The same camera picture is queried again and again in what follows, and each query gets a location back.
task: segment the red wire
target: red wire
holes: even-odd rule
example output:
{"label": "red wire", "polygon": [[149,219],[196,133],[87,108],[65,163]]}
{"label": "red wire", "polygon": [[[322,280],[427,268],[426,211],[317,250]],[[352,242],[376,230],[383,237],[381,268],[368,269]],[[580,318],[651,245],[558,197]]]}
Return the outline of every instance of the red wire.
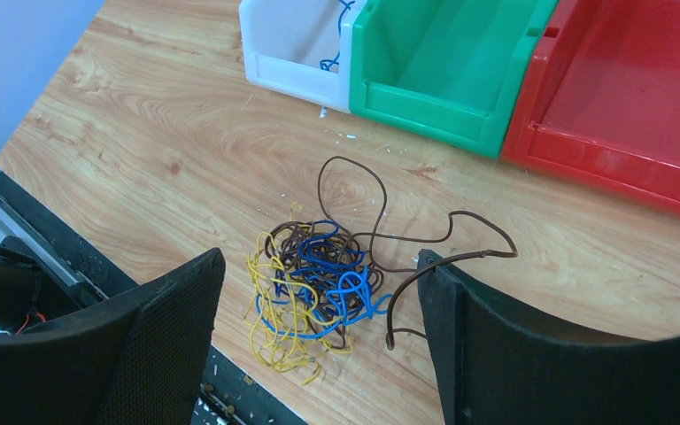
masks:
{"label": "red wire", "polygon": [[29,322],[30,322],[30,315],[28,314],[27,317],[25,318],[25,322],[22,323],[22,327],[19,328],[19,330],[17,330],[16,333],[18,334],[19,332],[25,330],[25,326],[27,326],[27,324],[28,324]]}
{"label": "red wire", "polygon": [[[38,312],[35,315],[38,317],[38,319],[40,319],[41,322],[45,323],[45,316],[43,316],[42,313]],[[17,332],[14,335],[17,335],[17,334],[21,333],[23,330],[25,330],[25,327],[27,326],[27,324],[29,322],[30,322],[30,315],[28,314],[27,317],[25,317],[25,322],[22,323],[22,326],[19,327],[19,330],[17,330]]]}

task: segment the red plastic bin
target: red plastic bin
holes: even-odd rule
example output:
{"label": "red plastic bin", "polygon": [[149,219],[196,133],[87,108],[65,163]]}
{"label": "red plastic bin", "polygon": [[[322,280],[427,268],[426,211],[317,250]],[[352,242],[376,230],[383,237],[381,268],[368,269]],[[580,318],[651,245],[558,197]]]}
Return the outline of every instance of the red plastic bin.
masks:
{"label": "red plastic bin", "polygon": [[680,0],[560,0],[501,157],[680,215]]}

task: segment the white plastic bin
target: white plastic bin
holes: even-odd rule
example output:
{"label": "white plastic bin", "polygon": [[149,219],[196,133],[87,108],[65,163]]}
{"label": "white plastic bin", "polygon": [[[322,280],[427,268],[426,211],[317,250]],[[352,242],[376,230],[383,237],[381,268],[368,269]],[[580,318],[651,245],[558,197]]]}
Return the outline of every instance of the white plastic bin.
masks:
{"label": "white plastic bin", "polygon": [[[246,79],[286,95],[350,112],[352,27],[366,2],[243,0],[239,14]],[[329,71],[322,69],[322,61],[331,61],[338,52],[338,64]]]}

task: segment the green plastic bin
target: green plastic bin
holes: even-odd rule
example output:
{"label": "green plastic bin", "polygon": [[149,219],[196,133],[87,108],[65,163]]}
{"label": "green plastic bin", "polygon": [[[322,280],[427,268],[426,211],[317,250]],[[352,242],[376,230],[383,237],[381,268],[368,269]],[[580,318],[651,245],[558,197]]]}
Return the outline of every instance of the green plastic bin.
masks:
{"label": "green plastic bin", "polygon": [[351,112],[497,158],[558,0],[369,0],[353,27]]}

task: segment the electrical wire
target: electrical wire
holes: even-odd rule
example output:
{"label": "electrical wire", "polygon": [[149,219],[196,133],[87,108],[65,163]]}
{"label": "electrical wire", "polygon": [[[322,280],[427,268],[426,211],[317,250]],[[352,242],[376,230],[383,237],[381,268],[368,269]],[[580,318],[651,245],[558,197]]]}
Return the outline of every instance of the electrical wire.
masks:
{"label": "electrical wire", "polygon": [[[358,232],[354,233],[351,235],[352,240],[356,240],[360,236],[369,236],[369,242],[368,242],[368,257],[370,259],[370,267],[375,267],[378,270],[382,270],[385,273],[412,273],[410,276],[408,276],[400,285],[398,288],[395,290],[395,292],[392,294],[392,297],[390,299],[390,303],[387,307],[387,336],[386,336],[386,342],[387,342],[387,349],[388,350],[394,350],[395,349],[395,334],[399,332],[407,332],[411,333],[423,338],[426,338],[426,335],[423,334],[420,331],[414,330],[414,329],[409,329],[409,328],[395,328],[393,324],[393,311],[395,308],[395,304],[398,302],[398,299],[402,295],[402,293],[413,283],[416,282],[421,276],[423,276],[426,273],[432,272],[436,267],[439,266],[444,266],[447,264],[451,264],[457,261],[463,261],[467,259],[483,259],[486,257],[497,257],[497,258],[502,258],[502,259],[513,259],[518,256],[518,251],[517,251],[517,246],[514,244],[514,241],[512,240],[512,237],[502,230],[499,226],[496,224],[486,220],[484,217],[482,217],[479,214],[476,214],[475,212],[470,212],[470,211],[453,211],[449,212],[447,214],[447,218],[449,220],[449,228],[447,229],[447,233],[437,239],[421,239],[421,238],[415,238],[415,237],[405,237],[405,236],[395,236],[395,235],[385,235],[382,233],[378,232],[379,225],[382,222],[382,217],[384,215],[384,212],[387,209],[387,202],[388,202],[388,195],[387,195],[387,188],[384,186],[384,182],[382,179],[379,177],[378,174],[376,174],[371,168],[364,166],[358,161],[355,161],[350,158],[342,157],[342,156],[334,156],[330,159],[328,159],[324,165],[321,167],[319,171],[319,175],[317,177],[317,198],[319,200],[319,206],[321,208],[321,211],[324,213],[324,215],[327,217],[328,220],[332,220],[332,216],[329,214],[327,211],[326,206],[324,205],[324,202],[321,197],[321,178],[324,175],[325,170],[331,164],[333,161],[344,161],[347,163],[350,163],[354,166],[357,166],[361,168],[362,170],[366,171],[368,174],[370,174],[376,182],[379,184],[379,187],[382,189],[382,207],[379,210],[379,214],[376,217],[376,220],[374,222],[374,226],[372,228],[372,231],[370,232]],[[379,264],[375,259],[374,259],[374,241],[376,238],[382,238],[382,239],[392,239],[396,241],[401,241],[401,242],[412,242],[412,243],[442,243],[446,241],[447,239],[452,236],[452,231],[454,230],[454,220],[453,217],[462,215],[466,217],[470,217],[473,219],[476,219],[483,224],[485,224],[487,227],[491,228],[495,232],[497,232],[504,240],[506,241],[507,245],[509,246],[510,251],[495,251],[495,250],[484,250],[484,251],[472,251],[472,252],[465,252],[462,254],[457,254],[453,255],[451,257],[447,257],[444,259],[440,259],[439,261],[432,263],[428,265],[427,267],[424,267],[421,270],[416,270],[414,268],[398,268],[398,269],[393,269],[389,267],[385,267],[381,264]]]}
{"label": "electrical wire", "polygon": [[[352,233],[330,215],[322,198],[322,177],[328,166],[343,161],[359,167],[371,175],[382,190],[382,204],[371,231]],[[382,179],[368,166],[342,156],[328,159],[317,175],[317,199],[325,220],[301,222],[292,219],[262,233],[257,240],[256,254],[247,260],[247,267],[254,283],[254,298],[250,304],[259,318],[251,325],[251,350],[264,365],[278,372],[314,365],[313,372],[304,384],[321,374],[318,359],[327,352],[350,353],[352,342],[347,329],[363,319],[386,314],[386,343],[389,350],[395,348],[395,334],[407,332],[426,335],[410,328],[395,328],[393,312],[403,292],[421,276],[436,267],[467,259],[496,257],[512,259],[518,256],[514,241],[507,232],[481,215],[470,211],[453,211],[447,214],[449,226],[438,238],[423,239],[407,236],[386,235],[379,226],[388,204],[388,193]],[[454,217],[465,216],[480,221],[499,234],[509,251],[482,250],[465,252],[440,259],[419,270],[415,268],[390,268],[380,264],[374,256],[377,238],[410,243],[442,243],[454,230]],[[368,237],[368,249],[362,249],[361,237]],[[410,275],[390,295],[372,301],[383,286],[385,274],[409,273]],[[386,310],[381,304],[389,299]],[[257,329],[264,332],[264,344],[258,347],[254,337]],[[331,338],[339,336],[339,343]],[[319,342],[323,350],[312,353],[310,343]]]}
{"label": "electrical wire", "polygon": [[[35,314],[35,318],[39,319],[41,323],[45,323],[46,319],[45,319],[45,316],[44,316],[42,313],[40,313],[40,312],[38,312],[38,311],[34,311],[34,314]],[[22,326],[20,326],[19,329],[17,329],[16,332],[14,332],[14,335],[21,334],[22,331],[25,330],[25,328],[27,327],[27,324],[28,324],[32,319],[33,319],[33,316],[32,316],[32,311],[31,311],[31,313],[28,313],[28,314],[25,316],[25,322],[22,323]]]}
{"label": "electrical wire", "polygon": [[[355,0],[346,2],[344,0],[337,0],[340,2],[340,4],[343,5],[343,10],[340,12],[340,17],[337,19],[337,34],[342,35],[343,34],[343,17],[345,14],[351,9],[351,6],[355,4]],[[335,55],[335,58],[332,59],[323,59],[319,63],[319,68],[321,68],[323,71],[332,71],[332,66],[335,65],[340,65],[340,50],[337,51],[337,55]]]}

